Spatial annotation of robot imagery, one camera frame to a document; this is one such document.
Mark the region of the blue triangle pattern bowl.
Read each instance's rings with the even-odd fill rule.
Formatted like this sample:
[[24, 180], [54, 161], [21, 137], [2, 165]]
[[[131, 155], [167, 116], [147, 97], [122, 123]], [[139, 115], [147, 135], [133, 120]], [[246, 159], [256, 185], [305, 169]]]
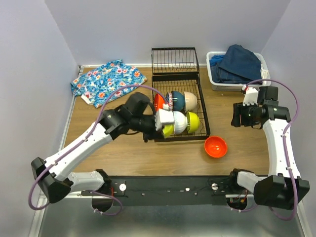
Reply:
[[173, 111], [173, 96], [171, 92], [167, 92], [165, 98], [168, 102], [169, 110]]

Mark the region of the white bowl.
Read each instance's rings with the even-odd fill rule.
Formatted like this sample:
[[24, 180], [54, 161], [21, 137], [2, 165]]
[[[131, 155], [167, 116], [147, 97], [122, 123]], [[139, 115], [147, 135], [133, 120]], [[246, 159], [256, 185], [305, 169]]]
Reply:
[[185, 112], [194, 110], [198, 104], [197, 97], [188, 91], [184, 91], [183, 95], [185, 98]]
[[181, 134], [188, 125], [187, 117], [179, 111], [173, 111], [174, 115], [174, 134]]

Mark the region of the dark glazed bowl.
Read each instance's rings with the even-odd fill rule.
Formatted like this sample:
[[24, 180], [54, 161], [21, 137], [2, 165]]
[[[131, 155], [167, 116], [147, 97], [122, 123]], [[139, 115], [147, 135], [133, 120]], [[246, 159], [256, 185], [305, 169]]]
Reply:
[[179, 91], [172, 91], [173, 110], [182, 112], [185, 108], [185, 97]]

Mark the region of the yellow-green bowl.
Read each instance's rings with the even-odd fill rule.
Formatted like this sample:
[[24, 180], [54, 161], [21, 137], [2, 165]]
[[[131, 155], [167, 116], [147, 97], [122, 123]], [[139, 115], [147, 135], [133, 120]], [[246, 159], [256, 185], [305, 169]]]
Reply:
[[196, 113], [188, 111], [186, 113], [188, 125], [187, 125], [187, 133], [192, 134], [196, 132], [200, 126], [200, 120]]

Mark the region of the black wire dish rack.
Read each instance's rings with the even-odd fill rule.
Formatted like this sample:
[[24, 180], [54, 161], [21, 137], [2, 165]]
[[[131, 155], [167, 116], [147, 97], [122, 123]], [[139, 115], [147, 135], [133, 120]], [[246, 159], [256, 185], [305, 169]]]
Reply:
[[171, 91], [191, 92], [197, 97], [197, 107], [193, 112], [200, 120], [200, 126], [192, 134], [186, 131], [171, 135], [166, 142], [205, 140], [210, 135], [210, 127], [200, 84], [199, 62], [195, 47], [153, 47], [152, 86], [166, 94]]

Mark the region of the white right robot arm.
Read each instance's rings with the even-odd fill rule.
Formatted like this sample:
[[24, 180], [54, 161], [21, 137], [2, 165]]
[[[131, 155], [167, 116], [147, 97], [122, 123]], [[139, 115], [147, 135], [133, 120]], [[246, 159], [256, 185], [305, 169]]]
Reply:
[[233, 127], [259, 125], [267, 139], [268, 176], [259, 177], [251, 171], [234, 169], [227, 181], [234, 194], [246, 189], [257, 205], [294, 210], [310, 190], [307, 180], [298, 171], [290, 138], [292, 118], [287, 107], [278, 104], [278, 88], [245, 87], [244, 100], [233, 105]]

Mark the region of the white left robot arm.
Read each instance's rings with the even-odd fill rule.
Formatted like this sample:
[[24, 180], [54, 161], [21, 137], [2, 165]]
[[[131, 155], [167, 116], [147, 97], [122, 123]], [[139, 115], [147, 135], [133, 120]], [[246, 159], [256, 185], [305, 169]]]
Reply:
[[162, 138], [164, 119], [169, 112], [164, 107], [156, 109], [140, 92], [132, 94], [124, 104], [103, 110], [98, 119], [64, 149], [45, 159], [37, 157], [32, 160], [34, 185], [40, 187], [50, 204], [78, 191], [91, 190], [107, 195], [111, 190], [111, 179], [104, 170], [82, 173], [73, 170], [99, 148], [129, 130], [141, 132], [144, 140]]

